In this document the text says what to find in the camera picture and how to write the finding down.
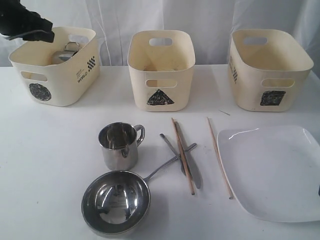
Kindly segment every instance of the white plate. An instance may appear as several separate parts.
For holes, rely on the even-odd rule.
[[[222,130],[218,148],[242,207],[272,222],[320,221],[320,146],[300,126]]]

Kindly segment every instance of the white backdrop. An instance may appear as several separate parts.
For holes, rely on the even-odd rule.
[[[292,34],[320,76],[320,0],[21,0],[54,26],[97,32],[103,65],[126,65],[130,40],[143,30],[190,34],[196,64],[225,64],[230,34],[244,28],[279,29]],[[21,40],[0,39],[0,66]]]

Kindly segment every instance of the chopstick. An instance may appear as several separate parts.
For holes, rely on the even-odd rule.
[[[171,118],[171,120],[172,120],[173,128],[174,128],[174,131],[175,131],[176,140],[177,140],[177,143],[178,143],[178,147],[179,147],[179,151],[180,151],[181,160],[182,160],[183,168],[184,168],[184,171],[185,171],[185,175],[186,175],[186,178],[188,179],[191,195],[195,195],[194,185],[192,184],[190,172],[188,170],[186,155],[185,155],[184,149],[182,147],[182,143],[181,143],[181,140],[180,140],[180,137],[179,137],[179,134],[178,134],[178,129],[177,129],[177,126],[175,125],[175,120],[173,118]]]
[[[210,132],[211,132],[212,143],[213,143],[215,155],[216,155],[216,158],[217,158],[217,160],[218,160],[219,167],[220,167],[220,170],[221,170],[221,173],[222,173],[222,176],[223,176],[223,179],[224,179],[226,188],[227,188],[228,193],[229,193],[229,199],[234,199],[234,194],[233,194],[233,192],[232,192],[232,190],[231,190],[231,187],[230,187],[230,185],[229,185],[229,182],[228,182],[228,180],[227,180],[227,176],[226,176],[226,173],[225,173],[225,171],[224,171],[224,168],[222,167],[222,162],[221,162],[221,158],[220,158],[220,154],[219,154],[219,150],[218,150],[218,145],[217,145],[216,137],[215,137],[214,131],[213,131],[213,129],[212,129],[212,126],[211,126],[211,123],[210,123],[210,119],[209,119],[208,117],[207,117],[207,120],[208,120],[209,127],[210,127]]]

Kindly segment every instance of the white table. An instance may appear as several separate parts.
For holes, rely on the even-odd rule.
[[[177,119],[203,178],[191,196],[178,162],[150,181],[151,207],[135,240],[317,240],[320,222],[258,220],[229,200],[206,117],[228,128],[296,124],[320,141],[320,80],[311,73],[287,112],[249,112],[235,104],[227,65],[196,66],[188,106],[178,112],[144,112],[134,103],[128,68],[102,67],[99,79],[68,107],[33,102],[11,67],[0,68],[0,239],[94,240],[81,200],[108,171],[98,143],[105,125],[124,121],[146,128],[133,171],[145,177],[173,154],[159,137],[175,139]]]

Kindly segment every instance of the storage bin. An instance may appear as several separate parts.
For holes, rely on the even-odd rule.
[[[54,27],[54,42],[29,41],[9,56],[28,93],[38,103],[68,106],[75,103],[100,73],[95,31],[77,27]],[[70,36],[87,38],[69,60],[52,65],[52,55],[64,49]]]
[[[245,110],[289,109],[313,66],[286,32],[241,29],[231,35],[228,78],[236,103]]]
[[[160,45],[151,45],[158,41]],[[178,111],[189,101],[196,62],[190,36],[178,30],[132,37],[128,66],[135,104],[144,111]]]

